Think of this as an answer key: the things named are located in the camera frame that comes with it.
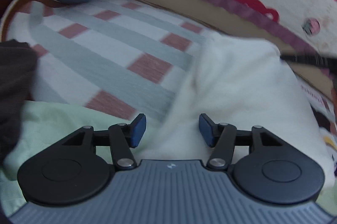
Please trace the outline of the white fleece garment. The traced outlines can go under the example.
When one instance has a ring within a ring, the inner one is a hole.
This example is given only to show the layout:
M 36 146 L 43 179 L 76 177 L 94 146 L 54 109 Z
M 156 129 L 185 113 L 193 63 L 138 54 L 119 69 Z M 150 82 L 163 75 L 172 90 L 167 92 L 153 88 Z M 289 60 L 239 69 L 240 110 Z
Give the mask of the white fleece garment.
M 209 34 L 138 159 L 206 161 L 211 150 L 198 129 L 203 113 L 240 130 L 266 128 L 322 167 L 325 189 L 334 186 L 334 163 L 310 103 L 273 43 Z

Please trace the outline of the light green garment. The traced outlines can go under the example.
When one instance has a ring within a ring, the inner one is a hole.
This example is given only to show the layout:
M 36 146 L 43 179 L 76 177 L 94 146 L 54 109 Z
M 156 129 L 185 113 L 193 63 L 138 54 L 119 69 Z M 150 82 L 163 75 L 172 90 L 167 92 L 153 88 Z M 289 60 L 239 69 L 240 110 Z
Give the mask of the light green garment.
M 26 203 L 17 182 L 17 172 L 30 157 L 85 125 L 100 131 L 117 123 L 129 123 L 135 117 L 119 118 L 78 105 L 25 102 L 21 136 L 1 167 L 1 207 L 4 215 L 11 216 Z

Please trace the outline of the checkered pink grey rug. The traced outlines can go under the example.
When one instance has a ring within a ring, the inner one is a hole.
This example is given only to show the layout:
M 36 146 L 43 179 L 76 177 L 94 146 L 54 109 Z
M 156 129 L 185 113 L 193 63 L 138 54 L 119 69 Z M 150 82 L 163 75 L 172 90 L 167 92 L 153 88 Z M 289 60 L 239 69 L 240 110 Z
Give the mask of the checkered pink grey rug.
M 135 0 L 14 0 L 1 40 L 36 50 L 36 101 L 162 121 L 211 29 Z

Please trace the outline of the dark brown garment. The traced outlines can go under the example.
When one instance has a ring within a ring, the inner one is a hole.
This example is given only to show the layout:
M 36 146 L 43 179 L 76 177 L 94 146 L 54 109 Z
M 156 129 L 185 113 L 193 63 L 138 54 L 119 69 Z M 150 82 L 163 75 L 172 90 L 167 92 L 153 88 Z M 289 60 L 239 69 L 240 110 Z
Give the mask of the dark brown garment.
M 1 162 L 21 135 L 21 112 L 29 98 L 38 64 L 37 53 L 15 39 L 1 43 Z

